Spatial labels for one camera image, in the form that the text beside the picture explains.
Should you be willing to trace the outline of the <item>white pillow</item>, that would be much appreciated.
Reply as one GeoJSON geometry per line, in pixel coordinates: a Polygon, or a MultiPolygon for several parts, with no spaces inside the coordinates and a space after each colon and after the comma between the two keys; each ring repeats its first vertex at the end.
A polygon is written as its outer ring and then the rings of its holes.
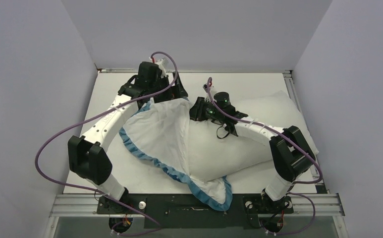
{"type": "MultiPolygon", "coordinates": [[[[278,91],[269,96],[236,101],[232,105],[268,126],[298,127],[313,153],[319,153],[303,115],[287,93],[278,91]]],[[[265,139],[260,143],[243,136],[227,135],[209,120],[189,122],[187,146],[189,174],[204,182],[272,160],[265,139]]]]}

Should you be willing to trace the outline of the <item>white pillowcase with blue trim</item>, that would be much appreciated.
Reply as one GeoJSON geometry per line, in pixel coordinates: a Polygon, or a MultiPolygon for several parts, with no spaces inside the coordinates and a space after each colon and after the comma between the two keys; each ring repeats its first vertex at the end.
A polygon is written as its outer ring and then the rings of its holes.
{"type": "Polygon", "coordinates": [[[209,182],[190,175],[188,169],[189,110],[187,98],[147,102],[119,130],[125,148],[137,159],[150,162],[171,179],[184,183],[202,203],[216,211],[227,211],[232,203],[231,184],[226,177],[209,182]]]}

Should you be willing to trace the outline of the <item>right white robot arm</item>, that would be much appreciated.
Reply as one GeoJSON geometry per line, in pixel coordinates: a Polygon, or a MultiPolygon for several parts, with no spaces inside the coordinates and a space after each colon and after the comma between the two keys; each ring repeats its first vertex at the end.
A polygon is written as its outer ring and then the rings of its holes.
{"type": "Polygon", "coordinates": [[[226,92],[213,105],[199,97],[190,109],[189,172],[204,182],[272,161],[275,174],[262,208],[274,212],[318,150],[302,114],[282,91],[232,104],[226,92]]]}

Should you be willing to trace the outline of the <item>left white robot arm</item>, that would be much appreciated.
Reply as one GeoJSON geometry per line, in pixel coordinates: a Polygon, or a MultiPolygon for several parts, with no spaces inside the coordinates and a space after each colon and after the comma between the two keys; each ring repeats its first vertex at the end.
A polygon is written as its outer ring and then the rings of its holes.
{"type": "Polygon", "coordinates": [[[110,196],[109,206],[116,213],[128,209],[129,192],[112,175],[108,147],[127,120],[150,100],[159,103],[187,97],[178,71],[172,75],[170,80],[161,62],[140,63],[138,73],[120,87],[106,113],[81,136],[68,141],[70,170],[110,196]]]}

